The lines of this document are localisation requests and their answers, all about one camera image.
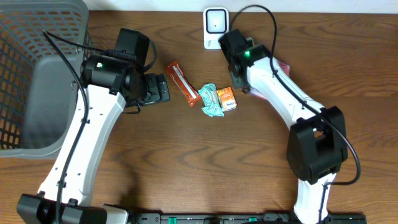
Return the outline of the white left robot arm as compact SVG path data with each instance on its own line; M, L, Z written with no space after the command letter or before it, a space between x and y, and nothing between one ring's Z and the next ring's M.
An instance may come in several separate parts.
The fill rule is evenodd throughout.
M60 153L35 195L23 194L25 223L129 223L116 205L92 207L97 169L124 109L169 101L165 75L146 73L144 61L92 55L81 65L82 91Z

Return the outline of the purple red pad package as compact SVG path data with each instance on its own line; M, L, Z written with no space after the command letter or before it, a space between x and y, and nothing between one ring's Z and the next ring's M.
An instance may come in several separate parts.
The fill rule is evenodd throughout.
M288 64L286 64L286 63L284 63L284 62L282 62L280 60L276 60L276 69L279 72L284 72L287 76L289 76L290 65L288 65ZM260 98L262 100L266 100L267 101L267 98L259 90L255 89L253 87L250 89L249 94L250 95L254 95L254 96L256 96L256 97L258 97L258 98Z

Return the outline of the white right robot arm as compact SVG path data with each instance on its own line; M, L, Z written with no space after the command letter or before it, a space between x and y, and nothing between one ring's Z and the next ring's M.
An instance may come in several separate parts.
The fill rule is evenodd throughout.
M320 223L328 215L329 191L323 186L334 180L348 157L344 141L324 120L345 129L343 113L311 99L264 45L254 45L240 31L227 32L218 42L234 86L258 91L286 123L287 161L298 178L295 216L301 223Z

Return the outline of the orange tissue pack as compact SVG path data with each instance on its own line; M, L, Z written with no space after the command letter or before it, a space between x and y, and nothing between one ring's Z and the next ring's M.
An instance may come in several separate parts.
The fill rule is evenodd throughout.
M237 107L236 100L233 95L231 87L217 90L217 95L223 111L233 110Z

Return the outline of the orange snack bar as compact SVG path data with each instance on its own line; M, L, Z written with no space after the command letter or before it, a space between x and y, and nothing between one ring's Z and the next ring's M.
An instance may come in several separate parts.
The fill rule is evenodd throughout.
M187 102L191 108L195 106L201 100L201 96L196 89L187 81L183 74L183 70L176 60L166 66L166 74L174 81L174 83L180 88L181 92L187 99Z

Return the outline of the teal snack wrapper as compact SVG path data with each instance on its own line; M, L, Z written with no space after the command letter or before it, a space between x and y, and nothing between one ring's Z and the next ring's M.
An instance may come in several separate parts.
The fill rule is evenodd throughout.
M210 116L224 116L223 109L220 106L218 95L216 92L216 85L214 83L208 83L204 85L198 93L200 94L204 107L202 111Z

